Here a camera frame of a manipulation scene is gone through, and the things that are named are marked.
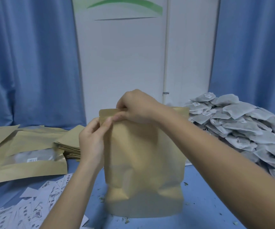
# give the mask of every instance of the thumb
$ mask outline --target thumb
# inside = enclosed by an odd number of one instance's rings
[[[123,120],[127,120],[129,117],[129,113],[127,111],[121,111],[116,113],[113,116],[113,121],[123,121]]]
[[[109,128],[112,125],[112,117],[108,117],[105,122],[99,127],[98,130],[96,130],[96,134],[100,137],[103,137],[104,134],[109,130]]]

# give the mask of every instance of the green arc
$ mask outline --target green arc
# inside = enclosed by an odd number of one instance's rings
[[[150,10],[158,13],[159,15],[162,15],[162,13],[163,13],[162,6],[159,6],[156,3],[153,3],[153,2],[147,1],[147,0],[103,0],[103,1],[96,2],[92,5],[90,5],[89,7],[87,7],[87,9],[96,7],[99,5],[109,4],[109,3],[130,3],[130,4],[143,6],[147,9],[150,9]]]

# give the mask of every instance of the tabletop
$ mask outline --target tabletop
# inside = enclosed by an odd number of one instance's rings
[[[74,159],[67,160],[67,163],[68,173],[75,172],[79,163]],[[17,204],[21,200],[19,196],[27,187],[38,189],[44,182],[57,181],[62,176],[34,177],[0,183],[0,208]],[[89,218],[87,226],[94,229],[245,229],[192,165],[185,167],[181,188],[184,204],[180,214],[163,218],[128,219],[129,222],[126,222],[122,217],[107,213],[105,204],[101,203],[107,191],[105,174],[101,170],[85,212]]]

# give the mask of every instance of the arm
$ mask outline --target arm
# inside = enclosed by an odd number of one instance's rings
[[[114,120],[157,124],[247,228],[275,228],[275,179],[261,167],[147,94],[127,92]]]
[[[95,179],[103,167],[103,136],[111,124],[108,118],[99,127],[99,119],[95,118],[79,134],[80,163],[41,229],[80,227]]]

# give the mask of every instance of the forearm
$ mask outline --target forearm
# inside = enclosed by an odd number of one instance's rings
[[[80,163],[41,229],[78,229],[98,174],[93,162]]]
[[[170,108],[161,107],[154,119],[246,227],[275,228],[275,180],[269,174]]]

